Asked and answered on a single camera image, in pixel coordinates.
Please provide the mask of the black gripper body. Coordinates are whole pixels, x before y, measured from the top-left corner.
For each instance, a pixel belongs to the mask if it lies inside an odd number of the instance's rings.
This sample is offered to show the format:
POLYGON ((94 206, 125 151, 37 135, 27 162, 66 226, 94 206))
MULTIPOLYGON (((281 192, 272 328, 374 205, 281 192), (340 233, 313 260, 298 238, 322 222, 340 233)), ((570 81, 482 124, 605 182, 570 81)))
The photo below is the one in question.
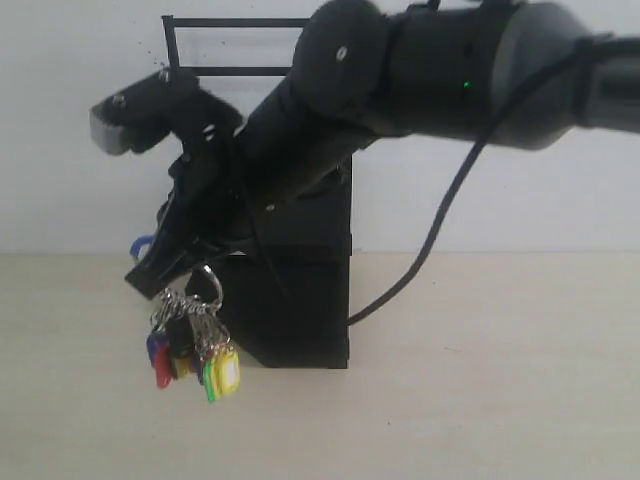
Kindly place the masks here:
POLYGON ((173 180, 157 216, 157 255, 250 252, 250 195, 238 134, 245 124, 210 122, 170 167, 173 180))

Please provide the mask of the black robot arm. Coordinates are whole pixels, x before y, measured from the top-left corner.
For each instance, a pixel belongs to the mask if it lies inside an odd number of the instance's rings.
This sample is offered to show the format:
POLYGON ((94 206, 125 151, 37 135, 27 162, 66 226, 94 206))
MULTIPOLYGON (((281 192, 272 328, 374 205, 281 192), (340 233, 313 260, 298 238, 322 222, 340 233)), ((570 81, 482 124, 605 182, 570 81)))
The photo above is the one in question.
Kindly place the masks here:
POLYGON ((639 41, 595 33, 551 1, 398 14, 331 1, 247 118, 184 71, 149 80, 143 97, 184 148, 153 243, 126 277, 153 298, 378 140, 541 150, 574 128, 637 132, 639 41))

